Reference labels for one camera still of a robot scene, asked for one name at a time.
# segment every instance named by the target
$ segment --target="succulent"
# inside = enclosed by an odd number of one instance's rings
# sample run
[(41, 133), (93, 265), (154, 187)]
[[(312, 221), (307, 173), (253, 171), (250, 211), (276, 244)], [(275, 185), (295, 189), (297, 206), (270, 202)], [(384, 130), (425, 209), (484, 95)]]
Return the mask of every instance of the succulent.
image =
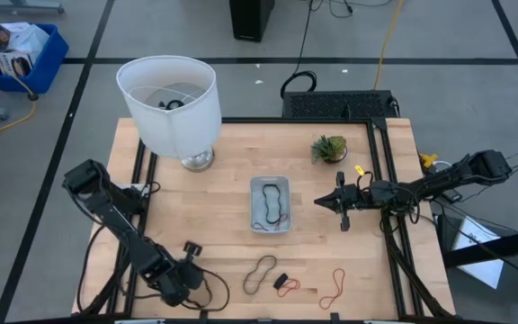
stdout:
[(325, 137), (321, 136), (311, 146), (311, 157), (315, 163), (319, 158), (324, 161), (337, 161), (344, 155), (347, 141), (343, 136)]

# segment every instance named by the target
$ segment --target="wooden tabletop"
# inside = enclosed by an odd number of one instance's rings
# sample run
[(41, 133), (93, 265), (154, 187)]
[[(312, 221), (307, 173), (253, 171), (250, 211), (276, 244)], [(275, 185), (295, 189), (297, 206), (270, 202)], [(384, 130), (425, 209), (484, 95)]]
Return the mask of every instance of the wooden tabletop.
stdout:
[[(344, 161), (336, 165), (311, 163), (310, 145), (322, 134), (342, 135), (347, 139), (349, 154)], [(407, 182), (421, 177), (409, 120), (388, 120), (388, 134), (398, 180)], [(378, 132), (376, 137), (382, 173), (387, 175)], [(137, 145), (138, 131), (133, 120), (121, 119), (107, 167), (113, 182), (130, 181)], [(161, 184), (161, 190), (151, 197), (145, 233), (178, 259), (184, 256), (186, 240), (203, 246), (195, 263), (225, 278), (231, 291), (227, 308), (210, 313), (210, 318), (325, 320), (330, 312), (338, 312), (342, 320), (397, 318), (388, 254), (379, 230), (379, 212), (350, 211), (351, 229), (342, 232), (340, 218), (313, 203), (314, 199), (333, 191), (337, 171), (345, 172), (347, 183), (357, 178), (355, 165), (372, 171), (364, 125), (228, 123), (222, 125), (214, 149), (216, 159), (203, 173), (187, 171), (177, 159), (158, 159), (155, 180)], [(142, 179), (147, 172), (147, 157)], [(266, 235), (249, 229), (249, 182), (253, 176), (290, 179), (293, 227), (289, 233)], [(431, 215), (428, 203), (422, 203), (421, 212)], [(407, 227), (419, 277), (441, 305), (454, 312), (433, 224), (420, 220), (416, 225), (408, 222)], [(116, 238), (107, 230), (96, 240), (84, 281), (84, 305), (111, 275), (117, 246)], [(247, 295), (242, 288), (243, 280), (265, 255), (276, 256), (278, 264), (258, 293)], [(336, 294), (332, 273), (339, 267), (346, 273), (343, 295), (329, 310), (321, 310), (318, 305), (321, 297)], [(301, 282), (299, 290), (289, 292), (284, 298), (278, 297), (272, 288), (282, 273)], [(406, 309), (412, 314), (408, 281), (402, 272), (401, 278)], [(256, 284), (258, 278), (252, 279), (250, 284)], [(225, 301), (225, 288), (213, 277), (209, 277), (209, 282), (214, 294), (210, 307), (219, 306)], [(138, 280), (136, 294), (148, 293), (153, 291)], [(204, 302), (207, 295), (201, 290), (192, 297)], [(198, 316), (197, 311), (171, 308), (157, 298), (136, 300), (133, 307), (133, 317), (137, 318)]]

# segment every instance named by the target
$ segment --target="blue bin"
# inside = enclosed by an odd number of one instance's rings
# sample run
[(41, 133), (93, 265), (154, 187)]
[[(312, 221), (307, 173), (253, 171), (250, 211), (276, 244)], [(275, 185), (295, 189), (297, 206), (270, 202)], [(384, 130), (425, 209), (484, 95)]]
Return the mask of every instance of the blue bin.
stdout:
[[(49, 34), (49, 39), (28, 76), (18, 76), (35, 94), (45, 94), (59, 71), (69, 49), (65, 40), (59, 35), (58, 27), (54, 24), (36, 23), (43, 31)], [(0, 70), (0, 90), (18, 91), (27, 90), (11, 76), (4, 76)]]

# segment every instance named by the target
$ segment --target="lamp base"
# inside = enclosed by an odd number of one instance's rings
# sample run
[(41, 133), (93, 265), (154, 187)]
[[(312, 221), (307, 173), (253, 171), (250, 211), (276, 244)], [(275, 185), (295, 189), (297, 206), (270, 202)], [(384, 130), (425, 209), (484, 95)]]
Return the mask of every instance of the lamp base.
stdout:
[(192, 172), (201, 172), (207, 170), (213, 164), (215, 152), (213, 148), (200, 153), (194, 157), (188, 157), (181, 160), (181, 164)]

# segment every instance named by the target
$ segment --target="white lamp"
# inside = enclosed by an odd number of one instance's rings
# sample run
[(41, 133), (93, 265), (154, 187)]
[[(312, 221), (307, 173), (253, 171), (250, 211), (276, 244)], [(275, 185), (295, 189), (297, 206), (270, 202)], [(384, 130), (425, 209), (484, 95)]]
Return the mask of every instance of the white lamp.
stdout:
[[(131, 116), (143, 143), (159, 156), (180, 158), (191, 171), (202, 171), (213, 162), (211, 145), (219, 136), (221, 110), (215, 71), (192, 58), (157, 56), (133, 60), (117, 72)], [(190, 84), (205, 93), (173, 110), (163, 110), (144, 102), (161, 89)]]

